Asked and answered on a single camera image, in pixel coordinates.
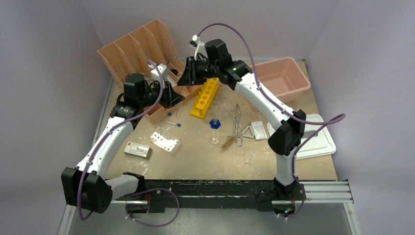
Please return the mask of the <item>blue capped test tube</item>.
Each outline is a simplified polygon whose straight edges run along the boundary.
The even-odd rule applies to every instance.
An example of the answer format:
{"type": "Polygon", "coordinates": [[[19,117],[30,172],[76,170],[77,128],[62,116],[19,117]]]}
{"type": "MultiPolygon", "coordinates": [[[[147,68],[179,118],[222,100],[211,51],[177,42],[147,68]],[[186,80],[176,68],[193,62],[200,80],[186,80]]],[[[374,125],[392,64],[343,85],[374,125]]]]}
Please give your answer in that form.
{"type": "Polygon", "coordinates": [[[175,126],[178,126],[178,127],[182,126],[180,123],[176,123],[176,122],[171,122],[171,121],[167,121],[167,120],[165,120],[164,122],[175,125],[175,126]]]}

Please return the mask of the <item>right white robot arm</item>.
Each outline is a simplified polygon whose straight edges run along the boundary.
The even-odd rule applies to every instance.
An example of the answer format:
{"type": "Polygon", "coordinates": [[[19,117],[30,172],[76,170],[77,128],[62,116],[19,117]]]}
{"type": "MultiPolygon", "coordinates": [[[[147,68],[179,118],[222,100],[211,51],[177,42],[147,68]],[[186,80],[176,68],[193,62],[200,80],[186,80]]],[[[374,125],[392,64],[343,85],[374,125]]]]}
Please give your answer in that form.
{"type": "Polygon", "coordinates": [[[274,96],[255,75],[254,69],[244,61],[232,59],[226,43],[214,39],[202,43],[198,38],[190,41],[195,54],[186,59],[185,70],[178,86],[202,85],[209,78],[218,78],[232,90],[244,96],[269,121],[275,132],[268,144],[277,156],[275,185],[276,196],[287,199],[294,193],[294,151],[304,135],[306,114],[294,111],[274,96]]]}

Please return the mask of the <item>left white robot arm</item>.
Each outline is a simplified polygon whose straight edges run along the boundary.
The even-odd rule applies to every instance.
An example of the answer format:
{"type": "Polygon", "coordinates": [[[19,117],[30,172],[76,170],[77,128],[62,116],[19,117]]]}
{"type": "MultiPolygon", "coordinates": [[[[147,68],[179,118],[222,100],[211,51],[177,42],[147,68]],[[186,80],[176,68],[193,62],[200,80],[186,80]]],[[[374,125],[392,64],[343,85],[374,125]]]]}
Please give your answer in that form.
{"type": "Polygon", "coordinates": [[[172,108],[185,100],[163,77],[148,83],[140,73],[126,77],[124,91],[117,97],[105,130],[86,157],[76,167],[66,167],[61,180],[66,203],[90,212],[103,213],[110,202],[129,195],[140,200],[146,194],[144,177],[124,173],[106,179],[107,171],[117,151],[132,134],[141,118],[161,105],[172,108]]]}

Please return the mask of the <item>clear well plate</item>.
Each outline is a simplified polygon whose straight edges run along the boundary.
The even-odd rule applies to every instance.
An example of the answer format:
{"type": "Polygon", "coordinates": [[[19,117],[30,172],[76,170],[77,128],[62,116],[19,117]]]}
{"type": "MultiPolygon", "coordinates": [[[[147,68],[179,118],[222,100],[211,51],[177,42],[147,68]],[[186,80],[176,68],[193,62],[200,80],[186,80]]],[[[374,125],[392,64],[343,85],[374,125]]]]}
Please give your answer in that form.
{"type": "Polygon", "coordinates": [[[162,127],[157,127],[150,136],[150,141],[160,149],[173,155],[179,148],[181,142],[174,135],[170,134],[162,127]]]}

